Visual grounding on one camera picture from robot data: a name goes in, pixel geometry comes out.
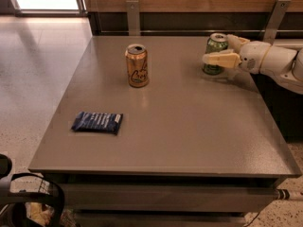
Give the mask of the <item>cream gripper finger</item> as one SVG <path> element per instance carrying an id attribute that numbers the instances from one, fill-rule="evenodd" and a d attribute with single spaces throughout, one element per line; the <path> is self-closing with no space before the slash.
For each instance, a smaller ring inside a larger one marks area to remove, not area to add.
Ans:
<path id="1" fill-rule="evenodd" d="M 233 49 L 211 52 L 203 55 L 203 63 L 218 65 L 223 68 L 236 68 L 241 63 L 241 56 Z"/>
<path id="2" fill-rule="evenodd" d="M 241 51 L 241 48 L 245 44 L 249 43 L 248 39 L 233 34 L 227 35 L 227 41 L 228 41 L 228 48 L 233 49 L 236 53 L 239 53 Z"/>

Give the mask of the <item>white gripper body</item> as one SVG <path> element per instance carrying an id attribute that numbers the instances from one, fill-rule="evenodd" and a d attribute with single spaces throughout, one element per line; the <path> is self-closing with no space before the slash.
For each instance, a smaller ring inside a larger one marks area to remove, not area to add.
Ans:
<path id="1" fill-rule="evenodd" d="M 241 64 L 239 65 L 239 68 L 245 72 L 258 74 L 264 56 L 270 47 L 270 44 L 259 41 L 245 44 L 240 51 Z"/>

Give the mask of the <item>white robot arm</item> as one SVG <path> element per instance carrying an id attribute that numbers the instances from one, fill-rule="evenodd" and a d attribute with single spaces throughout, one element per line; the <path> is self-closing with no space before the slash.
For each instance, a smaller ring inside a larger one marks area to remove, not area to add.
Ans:
<path id="1" fill-rule="evenodd" d="M 203 62 L 223 68 L 239 68 L 251 74 L 262 74 L 277 85 L 303 94 L 303 50 L 297 51 L 261 41 L 226 35 L 228 47 L 203 55 Z"/>

